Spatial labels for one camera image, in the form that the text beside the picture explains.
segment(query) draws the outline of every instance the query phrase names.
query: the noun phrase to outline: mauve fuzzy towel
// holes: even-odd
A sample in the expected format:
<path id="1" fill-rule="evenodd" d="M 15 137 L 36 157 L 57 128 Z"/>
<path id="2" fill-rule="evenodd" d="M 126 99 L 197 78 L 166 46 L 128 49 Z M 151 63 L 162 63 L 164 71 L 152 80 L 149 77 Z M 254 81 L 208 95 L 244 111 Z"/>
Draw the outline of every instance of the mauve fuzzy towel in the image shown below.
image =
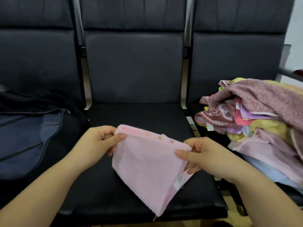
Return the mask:
<path id="1" fill-rule="evenodd" d="M 284 87 L 263 80 L 247 79 L 226 86 L 212 98 L 204 96 L 201 104 L 217 106 L 233 95 L 242 99 L 243 105 L 253 114 L 276 114 L 293 127 L 294 147 L 303 161 L 303 96 Z"/>

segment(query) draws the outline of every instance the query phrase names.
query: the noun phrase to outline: black chair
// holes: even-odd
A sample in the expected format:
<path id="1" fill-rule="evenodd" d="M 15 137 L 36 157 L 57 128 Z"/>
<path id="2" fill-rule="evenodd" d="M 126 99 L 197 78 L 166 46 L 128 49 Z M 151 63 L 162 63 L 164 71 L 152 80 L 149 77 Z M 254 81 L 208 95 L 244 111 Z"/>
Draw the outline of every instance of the black chair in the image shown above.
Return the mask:
<path id="1" fill-rule="evenodd" d="M 56 91 L 84 110 L 71 6 L 71 0 L 0 0 L 0 85 Z M 0 181 L 0 209 L 28 184 Z"/>
<path id="2" fill-rule="evenodd" d="M 204 110 L 199 99 L 217 92 L 220 80 L 275 79 L 293 3 L 294 0 L 196 0 L 187 92 L 191 116 Z M 225 147 L 230 143 L 226 135 L 207 132 L 197 124 L 196 127 L 202 136 Z M 302 205 L 299 192 L 284 188 Z M 244 210 L 233 185 L 229 189 L 239 209 Z"/>
<path id="3" fill-rule="evenodd" d="M 127 124 L 179 141 L 194 137 L 180 105 L 186 0 L 80 0 L 91 126 Z M 105 156 L 72 186 L 60 210 L 77 224 L 153 221 Z M 214 178 L 194 175 L 156 221 L 227 217 Z"/>

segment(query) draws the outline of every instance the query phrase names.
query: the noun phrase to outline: fingernail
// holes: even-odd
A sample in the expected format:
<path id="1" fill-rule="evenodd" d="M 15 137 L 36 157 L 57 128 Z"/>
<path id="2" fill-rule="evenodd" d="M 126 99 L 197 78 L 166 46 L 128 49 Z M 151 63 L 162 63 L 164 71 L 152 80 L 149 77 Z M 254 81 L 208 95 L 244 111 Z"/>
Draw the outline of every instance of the fingernail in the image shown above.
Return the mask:
<path id="1" fill-rule="evenodd" d="M 181 150 L 176 150 L 175 153 L 176 153 L 177 156 L 181 156 L 182 151 Z"/>
<path id="2" fill-rule="evenodd" d="M 124 140 L 124 139 L 126 139 L 126 137 L 127 137 L 126 134 L 120 134 L 120 139 L 121 139 L 121 141 Z"/>

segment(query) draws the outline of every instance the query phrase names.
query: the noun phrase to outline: floor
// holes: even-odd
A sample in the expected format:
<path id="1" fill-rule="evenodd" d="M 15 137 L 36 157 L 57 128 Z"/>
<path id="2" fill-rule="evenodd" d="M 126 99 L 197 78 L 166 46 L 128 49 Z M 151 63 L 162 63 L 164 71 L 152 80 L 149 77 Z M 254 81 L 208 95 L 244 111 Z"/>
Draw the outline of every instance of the floor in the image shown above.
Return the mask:
<path id="1" fill-rule="evenodd" d="M 89 71 L 87 59 L 82 59 L 83 68 L 83 78 L 84 78 L 84 90 L 86 97 L 87 108 L 92 104 L 91 90 L 89 85 Z M 181 87 L 181 105 L 184 109 L 185 107 L 185 97 L 186 97 L 186 86 L 187 86 L 187 70 L 188 70 L 188 60 L 183 60 L 183 72 L 182 72 L 182 87 Z M 200 137 L 197 128 L 194 125 L 191 117 L 187 117 L 195 136 Z M 223 219 L 210 219 L 210 220 L 193 220 L 193 221 L 172 221 L 172 222 L 154 222 L 146 224 L 132 224 L 132 225 L 102 225 L 95 227 L 210 227 L 216 221 L 224 220 L 229 222 L 234 227 L 252 227 L 252 222 L 249 217 L 241 217 L 237 212 L 236 205 L 229 195 L 228 191 L 222 192 L 225 202 L 229 207 L 228 218 Z"/>

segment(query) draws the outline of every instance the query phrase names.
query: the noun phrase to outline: person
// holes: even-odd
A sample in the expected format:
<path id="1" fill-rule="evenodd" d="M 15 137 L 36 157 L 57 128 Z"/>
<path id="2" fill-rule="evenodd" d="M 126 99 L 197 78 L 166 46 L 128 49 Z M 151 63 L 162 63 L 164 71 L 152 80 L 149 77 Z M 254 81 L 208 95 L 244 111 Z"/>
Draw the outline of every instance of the person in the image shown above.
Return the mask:
<path id="1" fill-rule="evenodd" d="M 71 152 L 45 171 L 7 206 L 0 210 L 1 227 L 49 226 L 77 177 L 96 164 L 115 145 L 126 138 L 114 135 L 116 128 L 90 128 Z M 303 212 L 261 172 L 209 138 L 185 141 L 191 152 L 176 150 L 187 161 L 189 174 L 199 170 L 234 183 L 254 226 L 303 226 Z"/>

